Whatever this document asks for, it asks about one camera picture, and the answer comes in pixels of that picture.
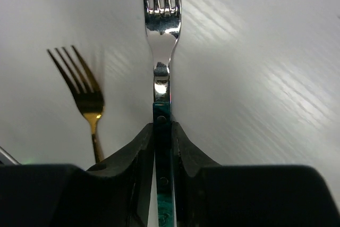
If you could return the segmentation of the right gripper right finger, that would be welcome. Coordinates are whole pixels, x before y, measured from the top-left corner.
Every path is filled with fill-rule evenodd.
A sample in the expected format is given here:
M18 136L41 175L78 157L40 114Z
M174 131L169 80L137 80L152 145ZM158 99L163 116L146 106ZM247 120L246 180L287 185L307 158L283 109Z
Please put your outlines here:
M172 125L178 226L339 226L323 177L306 165L220 165Z

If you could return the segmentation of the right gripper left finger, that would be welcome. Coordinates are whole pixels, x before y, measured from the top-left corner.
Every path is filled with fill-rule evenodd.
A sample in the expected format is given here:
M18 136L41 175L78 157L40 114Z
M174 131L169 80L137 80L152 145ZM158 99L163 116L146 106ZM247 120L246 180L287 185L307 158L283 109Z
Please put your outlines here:
M153 126L83 170L72 164L2 165L1 226L147 226Z

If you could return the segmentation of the gold fork dark green handle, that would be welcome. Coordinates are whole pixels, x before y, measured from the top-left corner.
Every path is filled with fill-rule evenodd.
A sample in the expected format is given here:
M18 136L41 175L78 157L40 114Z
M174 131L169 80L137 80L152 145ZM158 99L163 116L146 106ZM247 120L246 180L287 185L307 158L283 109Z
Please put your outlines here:
M71 48L77 56L84 73L80 71L79 67L71 57L71 54L65 47L63 47L62 50L68 57L69 61L65 60L64 55L58 48L54 49L67 67L71 75L70 77L59 64L58 60L54 57L50 49L47 50L47 53L66 82L80 114L88 121L90 125L95 162L99 163L104 160L103 150L97 135L98 122L105 110L104 96L99 83L88 67L86 61L82 58L75 46L72 45Z

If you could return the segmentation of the silver fork teal handle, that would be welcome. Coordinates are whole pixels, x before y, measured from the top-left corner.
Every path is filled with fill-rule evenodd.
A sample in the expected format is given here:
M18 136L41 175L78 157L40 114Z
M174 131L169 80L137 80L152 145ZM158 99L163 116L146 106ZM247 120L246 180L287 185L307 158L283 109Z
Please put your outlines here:
M146 37L153 58L152 105L159 226L174 226L171 59L178 43L181 0L143 0Z

